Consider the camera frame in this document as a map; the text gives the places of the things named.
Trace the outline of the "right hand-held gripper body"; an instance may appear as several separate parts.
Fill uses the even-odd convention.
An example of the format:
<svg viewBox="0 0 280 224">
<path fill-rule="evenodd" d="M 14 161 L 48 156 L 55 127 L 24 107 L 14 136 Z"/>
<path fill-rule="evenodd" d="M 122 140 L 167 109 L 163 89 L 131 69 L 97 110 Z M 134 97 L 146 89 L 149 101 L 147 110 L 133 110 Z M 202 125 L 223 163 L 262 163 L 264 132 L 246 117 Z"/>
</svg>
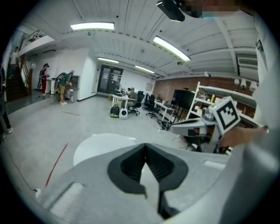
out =
<svg viewBox="0 0 280 224">
<path fill-rule="evenodd" d="M 231 96 L 224 97 L 208 108 L 204 108 L 201 118 L 207 125 L 217 125 L 221 136 L 241 120 Z"/>
</svg>

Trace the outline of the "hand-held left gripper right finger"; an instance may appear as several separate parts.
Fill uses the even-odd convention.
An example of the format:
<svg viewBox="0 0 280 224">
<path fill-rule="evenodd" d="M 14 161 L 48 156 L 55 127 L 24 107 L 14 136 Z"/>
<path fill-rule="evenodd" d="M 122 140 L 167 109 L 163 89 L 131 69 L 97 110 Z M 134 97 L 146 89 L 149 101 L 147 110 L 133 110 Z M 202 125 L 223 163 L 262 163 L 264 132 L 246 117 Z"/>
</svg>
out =
<svg viewBox="0 0 280 224">
<path fill-rule="evenodd" d="M 146 148 L 162 150 L 175 168 L 168 184 L 179 182 L 163 195 L 170 221 L 220 221 L 230 186 L 222 186 L 222 173 L 230 159 L 224 154 L 182 151 L 159 144 L 147 143 Z"/>
</svg>

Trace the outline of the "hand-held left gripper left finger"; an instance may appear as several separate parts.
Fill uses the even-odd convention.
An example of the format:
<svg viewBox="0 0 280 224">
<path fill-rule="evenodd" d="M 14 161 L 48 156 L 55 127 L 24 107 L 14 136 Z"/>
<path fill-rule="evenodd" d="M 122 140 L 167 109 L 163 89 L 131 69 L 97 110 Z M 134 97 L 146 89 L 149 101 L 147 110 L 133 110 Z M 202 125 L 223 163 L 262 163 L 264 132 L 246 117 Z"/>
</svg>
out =
<svg viewBox="0 0 280 224">
<path fill-rule="evenodd" d="M 108 176 L 110 161 L 131 149 L 120 148 L 75 165 L 43 190 L 41 205 L 70 224 L 162 222 L 143 194 L 120 190 Z"/>
</svg>

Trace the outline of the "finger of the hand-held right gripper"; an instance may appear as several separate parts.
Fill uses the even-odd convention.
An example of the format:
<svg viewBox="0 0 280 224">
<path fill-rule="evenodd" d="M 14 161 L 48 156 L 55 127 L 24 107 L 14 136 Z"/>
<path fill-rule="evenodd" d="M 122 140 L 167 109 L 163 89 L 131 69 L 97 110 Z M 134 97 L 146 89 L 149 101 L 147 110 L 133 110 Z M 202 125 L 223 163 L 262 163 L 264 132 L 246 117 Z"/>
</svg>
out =
<svg viewBox="0 0 280 224">
<path fill-rule="evenodd" d="M 188 119 L 173 123 L 170 126 L 170 131 L 186 137 L 205 136 L 207 134 L 207 125 L 202 119 Z"/>
</svg>

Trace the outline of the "person's right hand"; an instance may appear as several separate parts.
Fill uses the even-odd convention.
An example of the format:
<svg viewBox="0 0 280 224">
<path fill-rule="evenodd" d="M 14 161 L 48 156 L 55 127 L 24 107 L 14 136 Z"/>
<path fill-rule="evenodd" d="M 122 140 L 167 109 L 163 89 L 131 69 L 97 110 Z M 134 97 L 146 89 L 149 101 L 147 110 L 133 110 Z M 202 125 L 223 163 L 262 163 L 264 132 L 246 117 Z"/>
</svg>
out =
<svg viewBox="0 0 280 224">
<path fill-rule="evenodd" d="M 244 144 L 245 140 L 243 137 L 244 129 L 241 127 L 235 127 L 226 132 L 220 141 L 220 147 L 232 147 Z"/>
</svg>

